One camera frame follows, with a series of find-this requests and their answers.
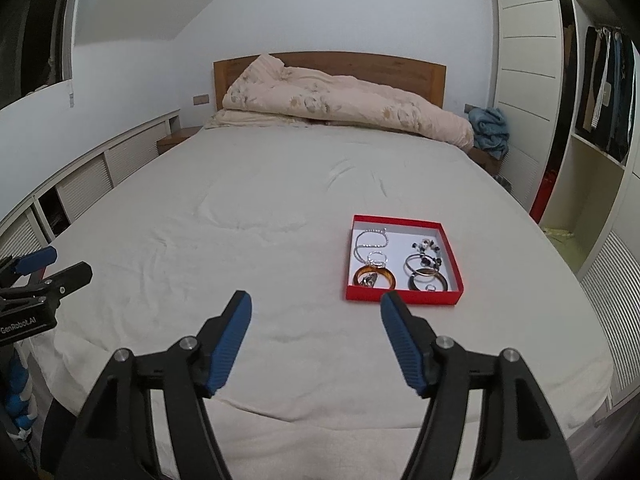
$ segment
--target blue and white cable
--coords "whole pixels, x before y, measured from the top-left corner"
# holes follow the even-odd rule
[[[4,408],[18,429],[17,434],[9,434],[14,440],[27,440],[33,422],[38,416],[33,382],[27,368],[29,354],[29,345],[14,343],[14,355],[9,360],[8,391],[4,399]]]

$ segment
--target screw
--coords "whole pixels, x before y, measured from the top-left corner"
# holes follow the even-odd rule
[[[193,350],[198,345],[198,340],[192,335],[180,339],[180,348],[183,350]]]
[[[514,363],[520,359],[520,353],[513,348],[507,348],[502,352],[502,355],[508,362]]]
[[[118,348],[113,353],[113,358],[116,359],[117,362],[123,363],[124,361],[129,359],[129,350],[127,350],[126,348]]]
[[[455,344],[456,342],[453,341],[453,339],[450,338],[448,335],[439,335],[436,338],[436,345],[438,345],[440,348],[444,350],[448,350],[449,348],[452,348],[452,346]]]

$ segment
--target blue towel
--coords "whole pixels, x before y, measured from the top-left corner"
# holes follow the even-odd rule
[[[500,160],[509,151],[509,129],[498,108],[474,108],[469,112],[474,129],[474,146]]]

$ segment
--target red object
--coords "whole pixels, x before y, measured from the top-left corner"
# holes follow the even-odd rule
[[[353,224],[351,226],[351,237],[349,242],[349,256],[347,259],[347,283],[346,283],[346,293],[345,298],[349,301],[375,301],[377,303],[380,302],[380,298],[383,294],[388,292],[388,288],[369,288],[366,286],[358,286],[353,285],[352,279],[353,276],[350,276],[350,261],[351,261],[351,241],[353,240],[353,230],[356,222],[369,222],[372,224],[392,224],[398,226],[408,226],[408,227],[418,227],[424,229],[433,229],[437,230],[440,238],[442,239],[442,245],[444,246],[444,250],[449,258],[449,270],[450,274],[453,274],[453,277],[456,281],[455,290],[448,290],[446,292],[436,291],[436,292],[423,292],[423,291],[414,291],[414,290],[402,290],[401,288],[396,288],[396,292],[400,295],[402,300],[407,304],[421,304],[421,305],[455,305],[462,293],[465,291],[465,287],[462,283],[462,276],[460,275],[460,270],[458,269],[458,264],[456,263],[456,259],[453,255],[453,251],[451,250],[451,245],[449,244],[449,240],[447,239],[447,235],[442,228],[442,224],[437,222],[427,222],[423,220],[409,220],[405,218],[391,218],[386,216],[366,216],[366,215],[355,215],[353,217]]]
[[[536,224],[539,224],[542,220],[542,215],[545,213],[546,205],[551,198],[551,192],[554,190],[554,186],[556,185],[556,178],[558,178],[557,171],[546,171],[545,176],[542,178],[538,194],[536,195],[536,199],[533,201],[533,206],[531,206],[531,211],[529,212],[529,216],[534,219]]]

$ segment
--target louvered cabinet door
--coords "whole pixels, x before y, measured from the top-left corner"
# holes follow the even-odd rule
[[[47,245],[31,209],[27,209],[0,234],[0,258],[23,256]]]
[[[70,222],[113,189],[104,157],[98,155],[56,184],[66,217]]]
[[[562,16],[558,0],[498,0],[495,107],[504,113],[509,153],[500,174],[530,210],[546,168],[562,88]]]
[[[580,281],[609,342],[609,413],[640,391],[640,179],[632,176],[595,261]]]
[[[166,136],[164,123],[156,124],[104,152],[113,185],[117,186],[129,175],[158,156],[156,142]]]

